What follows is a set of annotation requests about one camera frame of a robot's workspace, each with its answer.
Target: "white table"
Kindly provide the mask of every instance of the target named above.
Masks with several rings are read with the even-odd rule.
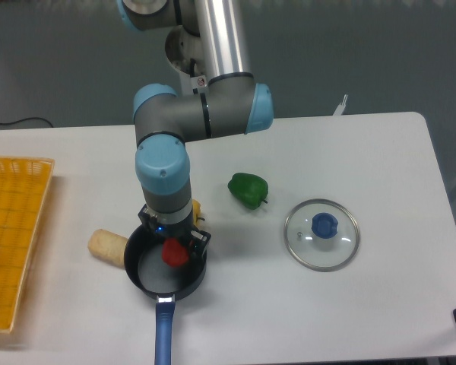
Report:
[[[177,303],[173,364],[456,355],[456,229],[422,116],[280,119],[188,152],[213,239],[203,283]],[[133,127],[4,131],[0,154],[56,161],[0,364],[153,363],[154,302],[87,251],[96,229],[139,225]],[[239,171],[268,181],[268,205],[249,212],[233,199]],[[285,217],[308,198],[358,220],[359,252],[340,271],[311,271],[286,250]]]

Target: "pan handle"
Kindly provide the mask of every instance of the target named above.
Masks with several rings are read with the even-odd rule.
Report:
[[[170,365],[175,308],[174,296],[157,297],[155,305],[155,365]]]

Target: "green bell pepper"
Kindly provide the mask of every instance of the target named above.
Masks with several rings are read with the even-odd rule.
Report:
[[[236,173],[228,182],[230,192],[248,209],[260,207],[268,195],[268,184],[260,176],[251,173]]]

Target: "orange basket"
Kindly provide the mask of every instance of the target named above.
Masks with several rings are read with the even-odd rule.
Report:
[[[54,160],[0,157],[0,332],[11,332]]]

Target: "black frying pan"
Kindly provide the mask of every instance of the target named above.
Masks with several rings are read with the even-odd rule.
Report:
[[[125,270],[130,280],[150,298],[156,299],[155,365],[169,365],[175,299],[196,290],[206,272],[206,253],[180,268],[162,260],[163,238],[138,227],[125,247]]]

